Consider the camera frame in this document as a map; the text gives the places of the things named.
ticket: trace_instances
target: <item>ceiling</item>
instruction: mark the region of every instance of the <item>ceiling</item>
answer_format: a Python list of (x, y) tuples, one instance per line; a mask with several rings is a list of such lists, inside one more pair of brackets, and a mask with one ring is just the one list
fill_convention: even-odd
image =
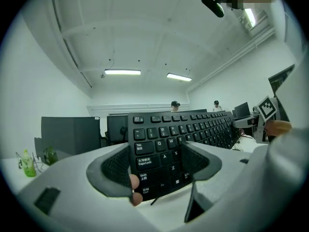
[[(200, 0), (54, 1), (62, 37), (91, 86), (186, 90), (251, 40), (224, 4), (218, 18)], [(102, 76), (109, 68), (141, 76)]]

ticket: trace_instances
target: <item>person wearing cap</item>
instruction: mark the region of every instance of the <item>person wearing cap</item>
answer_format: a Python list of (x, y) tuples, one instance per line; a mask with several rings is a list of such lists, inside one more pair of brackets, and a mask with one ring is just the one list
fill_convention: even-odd
[(180, 103), (178, 103), (177, 101), (173, 101), (172, 104), (171, 104), (171, 108), (172, 108), (172, 113), (173, 112), (177, 112), (178, 111), (178, 108), (180, 106)]
[(214, 112), (220, 112), (220, 111), (222, 111), (222, 107), (221, 106), (219, 106), (219, 102), (218, 101), (214, 101), (214, 108), (213, 108), (213, 111)]

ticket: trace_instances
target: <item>keyboard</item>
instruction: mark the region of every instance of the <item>keyboard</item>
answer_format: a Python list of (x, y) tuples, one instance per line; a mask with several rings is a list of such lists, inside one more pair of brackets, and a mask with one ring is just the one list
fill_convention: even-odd
[(240, 137), (231, 112), (130, 113), (128, 142), (135, 190), (143, 201), (174, 192), (192, 182), (183, 166), (182, 142), (231, 149)]

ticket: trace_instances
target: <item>plastic bottle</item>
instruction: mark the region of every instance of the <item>plastic bottle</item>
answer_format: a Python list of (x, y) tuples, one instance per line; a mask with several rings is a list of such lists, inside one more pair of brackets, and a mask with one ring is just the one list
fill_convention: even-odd
[(49, 165), (52, 165), (56, 161), (58, 161), (57, 153), (54, 151), (54, 149), (52, 147), (49, 147), (47, 149), (46, 157), (47, 157)]
[(24, 155), (22, 157), (23, 169), (25, 171), (25, 175), (27, 177), (35, 177), (36, 172), (34, 169), (33, 160), (30, 155), (28, 155), (28, 151), (24, 150)]

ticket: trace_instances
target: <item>rectangular light fixture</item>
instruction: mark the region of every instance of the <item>rectangular light fixture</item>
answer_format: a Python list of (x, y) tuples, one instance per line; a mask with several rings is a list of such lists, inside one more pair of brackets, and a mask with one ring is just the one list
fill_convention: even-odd
[(192, 78), (181, 76), (181, 75), (175, 75), (175, 74), (172, 74), (172, 73), (168, 73), (167, 77), (173, 78), (173, 79), (178, 79), (178, 80), (183, 80), (183, 81), (186, 81), (186, 82), (190, 82), (192, 80)]
[(254, 18), (254, 14), (252, 12), (252, 9), (245, 9), (245, 12), (247, 13), (247, 16), (251, 22), (251, 26), (254, 27), (256, 24), (255, 18)]
[(105, 70), (107, 75), (140, 75), (140, 71), (137, 70)]

